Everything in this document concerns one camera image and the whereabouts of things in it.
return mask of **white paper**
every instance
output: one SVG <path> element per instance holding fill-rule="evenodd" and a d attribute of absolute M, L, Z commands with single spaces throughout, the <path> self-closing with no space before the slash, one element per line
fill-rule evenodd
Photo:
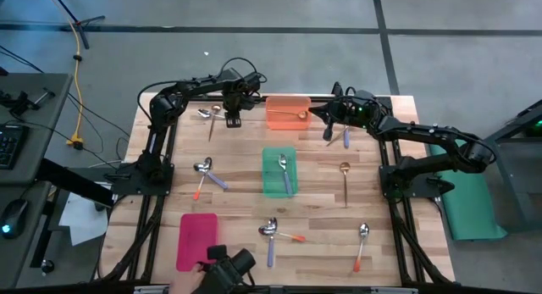
<path fill-rule="evenodd" d="M 58 224 L 69 227 L 71 244 L 76 246 L 105 234 L 108 215 L 105 210 L 96 211 L 93 201 L 70 193 Z"/>

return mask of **keyboard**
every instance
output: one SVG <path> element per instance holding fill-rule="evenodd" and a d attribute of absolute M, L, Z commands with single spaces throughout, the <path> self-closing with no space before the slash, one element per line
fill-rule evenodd
<path fill-rule="evenodd" d="M 0 169 L 14 168 L 27 135 L 25 125 L 0 125 Z"/>

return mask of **yellow cable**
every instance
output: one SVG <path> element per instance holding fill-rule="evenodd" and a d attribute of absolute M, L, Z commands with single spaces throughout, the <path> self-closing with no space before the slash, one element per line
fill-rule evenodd
<path fill-rule="evenodd" d="M 77 52 L 75 53 L 75 56 L 77 56 L 77 58 L 80 58 L 80 44 L 79 44 L 79 36 L 77 36 L 77 32 L 75 31 L 75 28 L 73 26 L 73 24 L 71 24 L 71 20 L 68 16 L 68 13 L 66 12 L 66 10 L 62 7 L 60 7 L 60 5 L 58 5 L 57 1 L 55 0 L 51 0 L 58 8 L 58 10 L 60 10 L 60 13 L 62 13 L 62 15 L 64 16 L 64 18 L 66 19 L 66 21 L 68 21 L 68 24 L 69 24 L 69 27 L 71 28 L 71 30 L 73 31 L 74 33 L 74 37 L 75 37 L 75 42 L 77 43 Z M 79 97 L 79 116 L 77 117 L 77 126 L 75 127 L 75 132 L 74 134 L 71 136 L 71 140 L 70 141 L 66 141 L 66 144 L 68 145 L 73 145 L 74 144 L 74 141 L 78 141 L 78 142 L 83 142 L 83 139 L 79 137 L 79 128 L 80 128 L 80 124 L 81 124 L 81 115 L 83 114 L 83 97 L 81 96 L 81 90 L 79 88 L 79 62 L 80 60 L 75 60 L 75 72 L 74 72 L 74 82 L 75 82 L 75 89 L 77 90 L 77 96 Z"/>

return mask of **green plastic container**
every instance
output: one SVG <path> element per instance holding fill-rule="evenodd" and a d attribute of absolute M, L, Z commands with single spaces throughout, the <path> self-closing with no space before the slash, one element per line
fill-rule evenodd
<path fill-rule="evenodd" d="M 293 196 L 297 194 L 296 150 L 293 147 L 265 147 L 262 152 L 263 195 L 265 197 L 289 197 L 286 191 L 284 170 L 279 165 L 279 156 L 287 159 L 286 172 L 290 177 Z"/>

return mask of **camera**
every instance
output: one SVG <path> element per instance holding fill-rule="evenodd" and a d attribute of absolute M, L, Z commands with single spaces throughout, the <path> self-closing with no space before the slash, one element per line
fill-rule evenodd
<path fill-rule="evenodd" d="M 254 286 L 250 269 L 256 265 L 256 260 L 245 248 L 230 258 L 225 245 L 209 247 L 207 258 L 216 259 L 216 263 L 202 263 L 206 274 L 200 286 L 192 294 L 228 294 L 239 284 L 248 286 L 243 281 L 244 274 L 248 274 Z"/>

